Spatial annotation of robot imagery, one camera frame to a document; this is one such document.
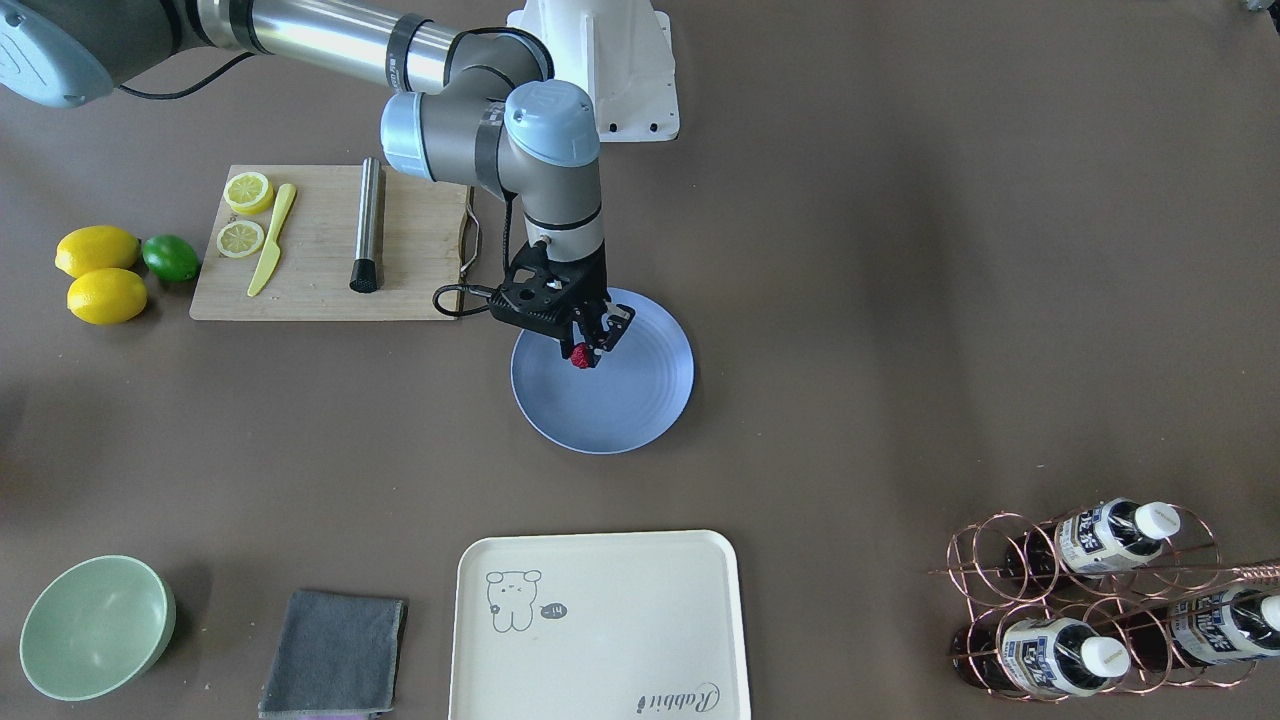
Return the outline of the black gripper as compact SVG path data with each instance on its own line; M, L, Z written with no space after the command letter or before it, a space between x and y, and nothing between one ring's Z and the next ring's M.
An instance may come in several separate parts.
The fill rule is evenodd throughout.
M573 333L573 346L585 342L599 363L625 336L636 311L609 301L604 245L575 261L552 260L548 249L525 245L517 251L488 311L499 322L540 334Z

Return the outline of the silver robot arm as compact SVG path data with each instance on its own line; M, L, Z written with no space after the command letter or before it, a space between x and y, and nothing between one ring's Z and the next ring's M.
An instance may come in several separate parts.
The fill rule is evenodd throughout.
M221 47L283 56L371 82L392 97L381 146L398 172L520 202L527 242L479 290L497 320L544 334L595 366L635 311L611 297L593 101L558 79L525 29L449 29L362 1L5 1L3 83L79 108L170 56Z

